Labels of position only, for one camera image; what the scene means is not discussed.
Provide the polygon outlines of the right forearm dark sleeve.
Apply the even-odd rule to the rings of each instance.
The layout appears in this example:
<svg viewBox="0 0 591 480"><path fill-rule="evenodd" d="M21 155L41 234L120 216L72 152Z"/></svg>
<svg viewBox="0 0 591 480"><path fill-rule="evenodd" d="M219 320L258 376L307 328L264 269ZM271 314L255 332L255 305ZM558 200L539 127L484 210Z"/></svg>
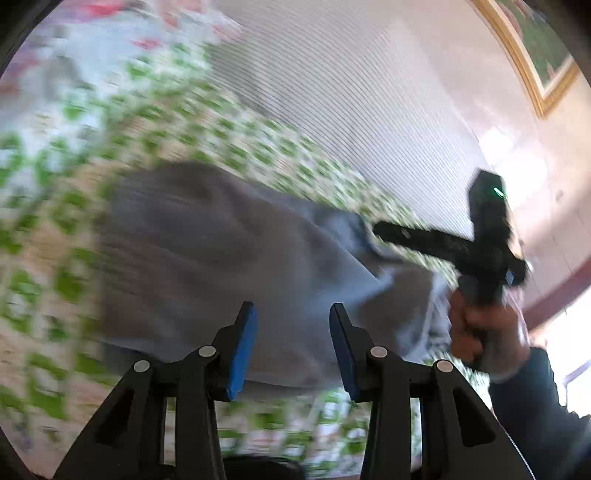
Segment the right forearm dark sleeve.
<svg viewBox="0 0 591 480"><path fill-rule="evenodd" d="M590 418L559 402L554 372L541 348L511 378L489 387L495 414L537 479L590 477Z"/></svg>

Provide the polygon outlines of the person's right hand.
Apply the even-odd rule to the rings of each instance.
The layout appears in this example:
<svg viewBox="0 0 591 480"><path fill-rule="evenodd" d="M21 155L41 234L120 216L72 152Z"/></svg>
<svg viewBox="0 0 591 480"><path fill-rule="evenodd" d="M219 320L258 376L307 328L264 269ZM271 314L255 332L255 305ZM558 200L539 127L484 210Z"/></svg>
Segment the person's right hand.
<svg viewBox="0 0 591 480"><path fill-rule="evenodd" d="M507 290L500 304L475 306L459 289L450 297L451 353L494 382L514 376L530 356L521 291Z"/></svg>

